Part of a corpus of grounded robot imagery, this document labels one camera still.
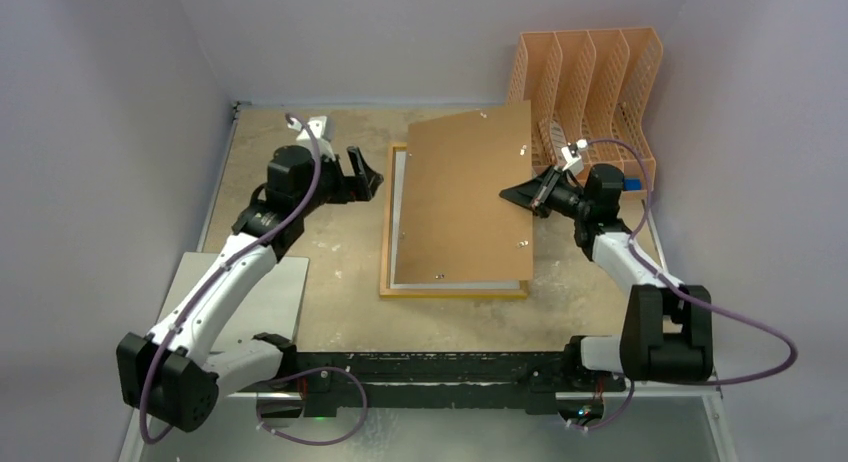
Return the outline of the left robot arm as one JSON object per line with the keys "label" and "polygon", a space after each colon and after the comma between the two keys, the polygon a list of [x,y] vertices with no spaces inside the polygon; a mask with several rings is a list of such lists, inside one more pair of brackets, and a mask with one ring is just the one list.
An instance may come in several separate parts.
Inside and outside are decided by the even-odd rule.
{"label": "left robot arm", "polygon": [[259,333],[235,350],[213,352],[223,328],[251,290],[283,259],[305,231],[305,219],[324,204],[367,202],[383,182],[360,149],[313,157],[310,149],[278,148],[267,180],[251,194],[224,248],[183,301],[146,334],[127,333],[116,348],[125,404],[142,418],[192,432],[217,401],[257,383],[272,390],[292,387],[298,377],[296,345],[286,336]]}

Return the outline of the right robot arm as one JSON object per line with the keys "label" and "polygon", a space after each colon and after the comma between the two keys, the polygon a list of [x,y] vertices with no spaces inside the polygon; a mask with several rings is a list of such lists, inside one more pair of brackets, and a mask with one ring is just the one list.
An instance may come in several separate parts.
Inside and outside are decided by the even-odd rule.
{"label": "right robot arm", "polygon": [[563,379],[576,389],[588,387],[601,372],[635,381],[705,382],[713,372],[712,318],[688,299],[709,302],[710,294],[664,275],[641,249],[619,216],[624,189],[622,171],[599,164],[584,185],[569,171],[549,167],[499,193],[537,217],[558,213],[572,219],[576,245],[628,297],[620,335],[576,336],[569,342],[573,355],[561,363]]}

